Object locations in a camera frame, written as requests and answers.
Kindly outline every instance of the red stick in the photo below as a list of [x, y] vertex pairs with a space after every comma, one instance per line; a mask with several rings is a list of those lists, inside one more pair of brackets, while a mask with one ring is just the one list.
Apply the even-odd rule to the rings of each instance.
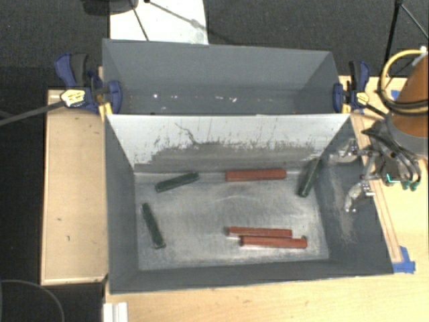
[[284, 237], [241, 236], [240, 246], [260, 246], [273, 248], [307, 248], [307, 240]]
[[285, 179], [286, 170], [283, 168], [258, 170], [228, 170], [225, 173], [226, 181], [255, 181]]
[[229, 227], [227, 228], [228, 236], [259, 236], [259, 237], [292, 237], [290, 229], [271, 229], [271, 228], [254, 228], [254, 227]]

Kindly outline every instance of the blue clamp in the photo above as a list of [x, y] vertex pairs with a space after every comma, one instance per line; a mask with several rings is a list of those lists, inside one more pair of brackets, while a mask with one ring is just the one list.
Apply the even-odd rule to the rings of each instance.
[[342, 111], [344, 104], [349, 105], [351, 111], [363, 109], [366, 106], [365, 88], [371, 75], [369, 66], [363, 61], [350, 61], [349, 67], [351, 82], [347, 82], [347, 90], [344, 90], [342, 84], [336, 83], [332, 91], [332, 104], [337, 113]]
[[112, 112], [118, 113], [122, 104], [122, 92], [119, 81], [112, 80], [104, 87], [100, 77], [92, 71], [86, 71], [86, 54], [65, 53], [55, 60], [55, 71], [62, 79], [67, 89], [79, 89], [84, 91], [84, 99], [79, 103], [66, 105], [67, 107], [84, 109], [92, 113], [99, 112], [98, 95], [105, 97], [108, 93], [108, 100], [112, 105]]
[[402, 262], [392, 264], [393, 271], [395, 273], [410, 273], [413, 274], [416, 271], [416, 262], [410, 260], [407, 248], [400, 246], [402, 253]]

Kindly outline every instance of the wooden table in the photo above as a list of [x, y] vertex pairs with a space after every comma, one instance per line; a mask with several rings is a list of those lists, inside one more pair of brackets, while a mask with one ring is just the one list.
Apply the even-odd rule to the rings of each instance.
[[[372, 104], [381, 107], [367, 92]], [[401, 89], [395, 79], [391, 89]], [[58, 100], [50, 92], [50, 102]], [[353, 115], [355, 128], [374, 115]], [[368, 142], [359, 136], [359, 143]], [[107, 274], [107, 222], [103, 204], [103, 133], [99, 117], [79, 110], [49, 112], [41, 283], [99, 282]], [[390, 245], [416, 261], [414, 275], [394, 274], [234, 288], [110, 295], [128, 303], [130, 322], [143, 321], [425, 321], [429, 316], [428, 175], [412, 193], [373, 182], [376, 205]]]

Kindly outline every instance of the white plastic piece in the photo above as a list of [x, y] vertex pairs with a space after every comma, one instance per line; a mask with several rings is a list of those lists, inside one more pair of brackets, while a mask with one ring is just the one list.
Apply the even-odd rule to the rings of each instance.
[[412, 62], [412, 66], [413, 66], [413, 67], [415, 67], [415, 66], [417, 65], [417, 63], [419, 63], [419, 61], [420, 61], [423, 57], [425, 57], [425, 56], [427, 56], [427, 55], [428, 55], [428, 49], [427, 49], [427, 47], [425, 47], [425, 46], [421, 46], [421, 47], [420, 47], [420, 50], [421, 50], [421, 51], [423, 51], [424, 53], [423, 53], [423, 54], [421, 54], [419, 57], [416, 57], [416, 58], [414, 59], [414, 61]]
[[[135, 10], [150, 41], [208, 44], [202, 0], [139, 0]], [[110, 38], [145, 40], [132, 10], [110, 16]]]
[[128, 322], [128, 304], [105, 303], [103, 305], [103, 322]]

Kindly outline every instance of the gray bin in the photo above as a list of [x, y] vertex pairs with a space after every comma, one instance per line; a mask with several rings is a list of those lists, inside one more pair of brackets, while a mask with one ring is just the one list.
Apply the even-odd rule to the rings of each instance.
[[[338, 80], [329, 53], [106, 40], [104, 60], [105, 79], [124, 90], [121, 114], [105, 124], [112, 293], [392, 273], [373, 201], [358, 214], [343, 210], [361, 163], [327, 162], [354, 136], [346, 115], [328, 113]], [[315, 157], [319, 178], [301, 198]], [[275, 167], [285, 180], [224, 179], [226, 170]], [[155, 183], [189, 171], [200, 180], [156, 193]], [[165, 248], [151, 244], [143, 203]], [[224, 233], [231, 225], [290, 228], [308, 247], [241, 248]]]

